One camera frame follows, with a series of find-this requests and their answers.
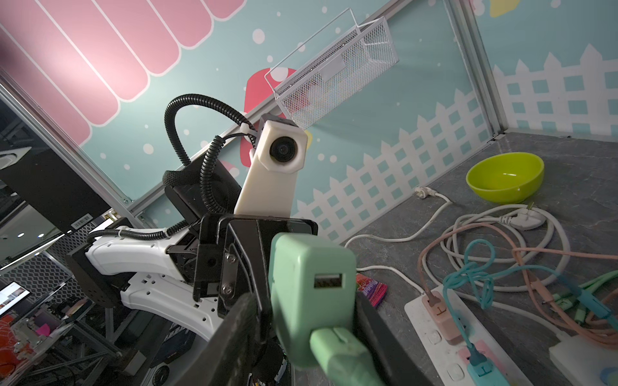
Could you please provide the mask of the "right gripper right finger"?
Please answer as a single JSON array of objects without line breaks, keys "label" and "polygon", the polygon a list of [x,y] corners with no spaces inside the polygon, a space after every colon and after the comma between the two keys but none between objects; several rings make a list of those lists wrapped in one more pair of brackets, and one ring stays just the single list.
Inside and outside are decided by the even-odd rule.
[{"label": "right gripper right finger", "polygon": [[362,292],[355,296],[354,335],[369,349],[386,385],[431,385]]}]

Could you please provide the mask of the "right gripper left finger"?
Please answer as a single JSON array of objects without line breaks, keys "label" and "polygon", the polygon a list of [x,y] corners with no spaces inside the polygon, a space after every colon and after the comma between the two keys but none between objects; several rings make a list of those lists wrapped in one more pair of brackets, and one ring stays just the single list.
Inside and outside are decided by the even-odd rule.
[{"label": "right gripper left finger", "polygon": [[258,304],[243,294],[178,385],[245,385],[254,363]]}]

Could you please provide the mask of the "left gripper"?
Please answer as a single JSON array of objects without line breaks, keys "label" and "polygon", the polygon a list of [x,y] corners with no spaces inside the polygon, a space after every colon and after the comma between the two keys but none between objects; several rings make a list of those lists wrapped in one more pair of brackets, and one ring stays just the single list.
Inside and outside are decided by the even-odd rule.
[{"label": "left gripper", "polygon": [[273,239],[280,233],[316,235],[313,220],[232,213],[241,187],[219,163],[213,190],[225,214],[212,214],[204,206],[199,187],[201,164],[164,172],[164,191],[183,218],[187,232],[166,249],[180,273],[192,286],[194,300],[217,297],[217,313],[227,315],[245,293],[257,297],[259,312],[270,312],[268,270]]}]

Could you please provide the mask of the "pink charger plug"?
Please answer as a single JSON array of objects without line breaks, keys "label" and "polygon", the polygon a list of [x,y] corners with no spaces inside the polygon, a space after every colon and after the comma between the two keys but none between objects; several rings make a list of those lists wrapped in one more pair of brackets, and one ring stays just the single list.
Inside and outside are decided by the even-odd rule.
[{"label": "pink charger plug", "polygon": [[455,319],[441,294],[431,291],[422,297],[422,304],[442,337],[449,344],[456,345],[463,341],[460,329],[455,324]]}]

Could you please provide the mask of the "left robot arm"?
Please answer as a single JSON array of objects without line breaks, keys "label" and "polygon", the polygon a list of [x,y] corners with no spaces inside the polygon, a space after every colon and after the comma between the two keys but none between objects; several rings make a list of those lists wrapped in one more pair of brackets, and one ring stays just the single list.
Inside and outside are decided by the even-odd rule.
[{"label": "left robot arm", "polygon": [[256,339],[262,342],[272,322],[268,269],[273,239],[280,233],[319,231],[314,221],[290,216],[303,167],[300,161],[284,166],[257,158],[239,185],[218,163],[216,192],[240,205],[241,212],[198,216],[196,206],[180,199],[188,219],[177,225],[94,231],[65,260],[96,304],[147,311],[207,340],[241,296],[250,293],[257,302]]}]

